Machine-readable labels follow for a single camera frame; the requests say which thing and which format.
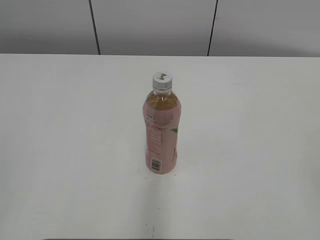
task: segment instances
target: pink label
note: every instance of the pink label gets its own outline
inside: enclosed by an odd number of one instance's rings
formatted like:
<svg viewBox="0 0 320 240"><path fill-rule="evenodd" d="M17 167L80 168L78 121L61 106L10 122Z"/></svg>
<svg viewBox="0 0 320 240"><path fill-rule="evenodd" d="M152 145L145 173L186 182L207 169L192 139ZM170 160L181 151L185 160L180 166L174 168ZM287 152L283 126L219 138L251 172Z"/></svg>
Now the pink label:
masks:
<svg viewBox="0 0 320 240"><path fill-rule="evenodd" d="M168 173L176 165L178 125L181 106L170 110L155 110L147 103L143 106L146 126L146 164L157 173Z"/></svg>

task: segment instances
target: white wall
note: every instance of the white wall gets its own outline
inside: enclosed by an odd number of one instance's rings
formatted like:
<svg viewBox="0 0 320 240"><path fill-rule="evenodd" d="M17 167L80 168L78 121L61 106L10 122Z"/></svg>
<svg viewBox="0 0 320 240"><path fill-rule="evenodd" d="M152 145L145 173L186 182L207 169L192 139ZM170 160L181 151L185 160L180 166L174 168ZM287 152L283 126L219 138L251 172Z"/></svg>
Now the white wall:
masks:
<svg viewBox="0 0 320 240"><path fill-rule="evenodd" d="M206 56L216 0L92 0L101 54Z"/></svg>
<svg viewBox="0 0 320 240"><path fill-rule="evenodd" d="M0 53L97 54L88 0L2 0Z"/></svg>
<svg viewBox="0 0 320 240"><path fill-rule="evenodd" d="M101 54L206 56L216 0L92 0ZM0 53L97 54L88 0L0 0ZM211 56L320 57L320 0L220 0Z"/></svg>
<svg viewBox="0 0 320 240"><path fill-rule="evenodd" d="M220 0L210 55L320 57L320 0Z"/></svg>

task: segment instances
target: white tabletop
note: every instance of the white tabletop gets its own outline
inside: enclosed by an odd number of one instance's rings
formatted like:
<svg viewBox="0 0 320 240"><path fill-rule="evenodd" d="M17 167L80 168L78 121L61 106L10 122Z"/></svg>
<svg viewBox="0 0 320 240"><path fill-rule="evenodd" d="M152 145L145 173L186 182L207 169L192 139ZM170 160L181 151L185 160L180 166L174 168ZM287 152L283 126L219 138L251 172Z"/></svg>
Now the white tabletop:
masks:
<svg viewBox="0 0 320 240"><path fill-rule="evenodd" d="M178 161L145 166L168 71ZM0 239L320 239L320 58L0 55Z"/></svg>

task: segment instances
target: pink bottle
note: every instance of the pink bottle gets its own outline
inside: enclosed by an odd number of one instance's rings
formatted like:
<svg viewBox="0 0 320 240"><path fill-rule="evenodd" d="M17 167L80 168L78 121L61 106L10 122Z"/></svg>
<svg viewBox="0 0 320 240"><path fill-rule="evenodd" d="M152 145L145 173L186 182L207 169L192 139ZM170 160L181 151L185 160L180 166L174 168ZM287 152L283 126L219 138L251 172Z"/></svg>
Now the pink bottle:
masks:
<svg viewBox="0 0 320 240"><path fill-rule="evenodd" d="M156 174L166 174L176 166L180 115L180 101L172 92L172 76L167 72L155 73L153 91L143 105L143 117L146 165Z"/></svg>

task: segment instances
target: bottle cap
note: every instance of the bottle cap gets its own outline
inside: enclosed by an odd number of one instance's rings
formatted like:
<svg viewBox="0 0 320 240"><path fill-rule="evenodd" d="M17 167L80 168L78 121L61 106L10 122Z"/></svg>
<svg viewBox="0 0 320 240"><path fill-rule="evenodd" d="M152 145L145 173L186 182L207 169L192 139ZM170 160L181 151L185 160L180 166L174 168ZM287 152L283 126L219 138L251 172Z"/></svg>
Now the bottle cap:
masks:
<svg viewBox="0 0 320 240"><path fill-rule="evenodd" d="M172 90L172 76L165 71L153 75L153 90L159 94L169 93Z"/></svg>

